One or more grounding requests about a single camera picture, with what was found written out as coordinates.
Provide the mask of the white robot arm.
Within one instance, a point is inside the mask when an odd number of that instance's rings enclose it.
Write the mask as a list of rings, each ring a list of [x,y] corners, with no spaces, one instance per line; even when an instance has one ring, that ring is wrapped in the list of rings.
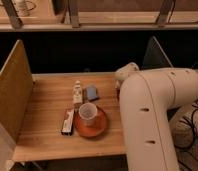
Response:
[[[167,111],[198,99],[198,73],[130,62],[115,80],[129,171],[179,171]]]

